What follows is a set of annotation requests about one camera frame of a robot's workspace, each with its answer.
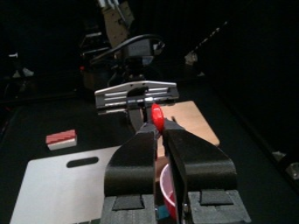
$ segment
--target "table surface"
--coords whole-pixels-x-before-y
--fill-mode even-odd
[[[181,102],[195,102],[235,163],[253,223],[299,223],[299,196],[206,79],[179,82],[178,88]],[[78,146],[50,151],[46,136],[71,129],[78,131]],[[94,102],[83,99],[18,107],[0,143],[0,223],[10,223],[28,161],[121,145],[134,134],[125,114],[98,116]]]

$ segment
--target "cable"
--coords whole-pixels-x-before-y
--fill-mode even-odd
[[[106,51],[105,53],[102,53],[98,57],[95,57],[90,61],[90,64],[96,65],[99,63],[99,61],[103,60],[110,54],[118,52],[122,48],[125,48],[126,46],[131,45],[133,43],[135,43],[137,41],[143,40],[143,39],[151,39],[151,40],[158,40],[158,41],[163,42],[162,37],[159,35],[155,35],[155,34],[145,34],[145,35],[137,36],[137,37],[129,39],[127,41],[125,41],[115,48],[113,48],[109,51]]]

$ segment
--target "metal bracket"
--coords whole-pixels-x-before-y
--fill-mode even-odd
[[[134,90],[145,89],[141,94],[130,95]],[[177,84],[141,80],[122,85],[101,89],[95,93],[98,113],[114,113],[127,111],[130,103],[157,102],[159,104],[173,104],[179,99]]]

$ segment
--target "red object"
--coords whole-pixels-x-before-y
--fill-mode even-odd
[[[47,144],[56,144],[62,141],[71,140],[75,137],[76,137],[75,129],[71,129],[71,130],[67,130],[67,131],[63,131],[60,133],[56,133],[56,134],[52,134],[52,135],[47,136],[46,143]]]
[[[158,104],[153,105],[153,120],[157,129],[162,133],[165,129],[165,112]]]

